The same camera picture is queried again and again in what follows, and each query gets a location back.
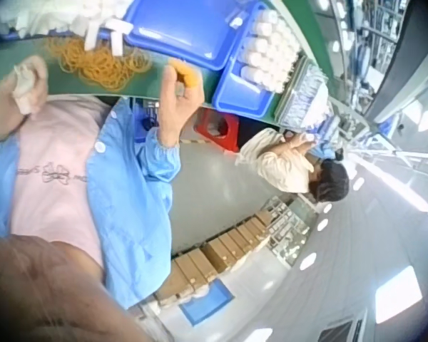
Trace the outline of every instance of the floor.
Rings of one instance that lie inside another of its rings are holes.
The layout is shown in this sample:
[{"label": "floor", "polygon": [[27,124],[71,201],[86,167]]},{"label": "floor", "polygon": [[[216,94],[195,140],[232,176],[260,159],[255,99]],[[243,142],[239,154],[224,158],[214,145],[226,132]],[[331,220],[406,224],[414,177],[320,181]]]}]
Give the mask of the floor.
[{"label": "floor", "polygon": [[[192,129],[182,139],[203,139]],[[181,144],[182,169],[173,181],[173,253],[190,248],[259,210],[280,191],[235,156],[212,144]]]}]

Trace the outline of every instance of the hand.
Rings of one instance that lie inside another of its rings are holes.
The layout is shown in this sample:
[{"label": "hand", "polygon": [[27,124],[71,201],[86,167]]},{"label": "hand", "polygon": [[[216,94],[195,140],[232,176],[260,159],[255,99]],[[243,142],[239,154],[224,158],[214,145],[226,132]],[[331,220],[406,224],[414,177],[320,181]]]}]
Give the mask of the hand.
[{"label": "hand", "polygon": [[[184,96],[176,96],[176,83],[184,82]],[[164,147],[174,147],[179,143],[180,132],[192,114],[205,100],[201,73],[187,64],[170,60],[163,69],[158,114],[159,140]]]},{"label": "hand", "polygon": [[[46,62],[39,56],[32,56],[21,64],[25,64],[30,71],[35,73],[35,85],[25,96],[30,104],[32,115],[37,114],[48,95],[48,68]],[[0,140],[6,139],[8,135],[19,127],[24,115],[13,98],[13,90],[17,84],[16,72],[12,71],[0,82]]]}]

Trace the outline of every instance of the metal rack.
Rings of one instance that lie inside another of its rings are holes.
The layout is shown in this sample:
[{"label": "metal rack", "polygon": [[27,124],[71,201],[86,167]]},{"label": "metal rack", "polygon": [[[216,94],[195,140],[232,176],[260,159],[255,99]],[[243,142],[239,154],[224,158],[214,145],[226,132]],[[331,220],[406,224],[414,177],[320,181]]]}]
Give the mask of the metal rack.
[{"label": "metal rack", "polygon": [[292,268],[310,235],[311,228],[279,197],[271,198],[263,207],[273,221],[268,226],[268,248],[287,268]]}]

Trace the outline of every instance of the white cloth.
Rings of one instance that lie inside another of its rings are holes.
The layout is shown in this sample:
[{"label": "white cloth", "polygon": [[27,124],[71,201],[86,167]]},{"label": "white cloth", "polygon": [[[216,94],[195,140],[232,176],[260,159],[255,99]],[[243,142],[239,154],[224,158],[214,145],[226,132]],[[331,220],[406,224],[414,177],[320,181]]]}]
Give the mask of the white cloth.
[{"label": "white cloth", "polygon": [[283,142],[285,138],[281,133],[266,128],[241,148],[236,162],[251,165],[261,177],[283,192],[309,192],[309,173],[314,172],[314,167],[303,155],[292,150],[281,156],[262,153],[265,148]]}]

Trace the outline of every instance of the blue tray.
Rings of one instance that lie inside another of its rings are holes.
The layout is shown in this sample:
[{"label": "blue tray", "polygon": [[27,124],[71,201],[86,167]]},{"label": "blue tray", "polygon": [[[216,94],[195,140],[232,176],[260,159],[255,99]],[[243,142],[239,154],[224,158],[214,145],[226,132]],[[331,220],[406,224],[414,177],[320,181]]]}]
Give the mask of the blue tray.
[{"label": "blue tray", "polygon": [[135,0],[123,20],[128,44],[220,70],[256,0]]},{"label": "blue tray", "polygon": [[237,40],[233,47],[230,59],[213,96],[214,108],[221,112],[256,119],[264,116],[270,106],[274,93],[241,78],[240,70],[245,64],[236,60],[241,51],[243,40],[248,36],[248,32],[253,25],[253,18],[258,11],[267,8],[268,6],[263,2],[256,3],[251,12],[252,15],[240,29],[240,39]]}]

